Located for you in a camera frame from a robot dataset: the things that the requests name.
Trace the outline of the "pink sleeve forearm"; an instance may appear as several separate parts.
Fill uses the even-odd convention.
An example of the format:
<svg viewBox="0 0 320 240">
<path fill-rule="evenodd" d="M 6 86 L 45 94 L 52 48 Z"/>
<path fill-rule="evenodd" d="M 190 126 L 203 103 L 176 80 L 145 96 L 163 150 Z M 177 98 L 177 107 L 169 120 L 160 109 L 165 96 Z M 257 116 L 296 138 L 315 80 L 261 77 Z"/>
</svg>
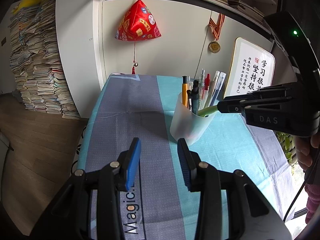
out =
<svg viewBox="0 0 320 240">
<path fill-rule="evenodd" d="M 306 184 L 305 191 L 308 194 L 308 201 L 306 204 L 306 208 L 308 211 L 306 214 L 305 222 L 306 222 L 306 224 L 308 224 L 319 206 L 320 187 L 318 185 Z"/>
</svg>

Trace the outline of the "right hand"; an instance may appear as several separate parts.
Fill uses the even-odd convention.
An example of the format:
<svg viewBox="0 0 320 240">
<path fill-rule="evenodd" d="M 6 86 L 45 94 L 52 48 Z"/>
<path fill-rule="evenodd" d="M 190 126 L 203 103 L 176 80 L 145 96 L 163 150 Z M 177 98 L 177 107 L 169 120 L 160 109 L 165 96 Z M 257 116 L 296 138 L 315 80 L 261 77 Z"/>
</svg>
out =
<svg viewBox="0 0 320 240">
<path fill-rule="evenodd" d="M 310 138 L 294 136 L 294 142 L 298 163 L 306 171 L 312 165 L 311 148 L 319 147 L 319 134 L 315 134 Z"/>
</svg>

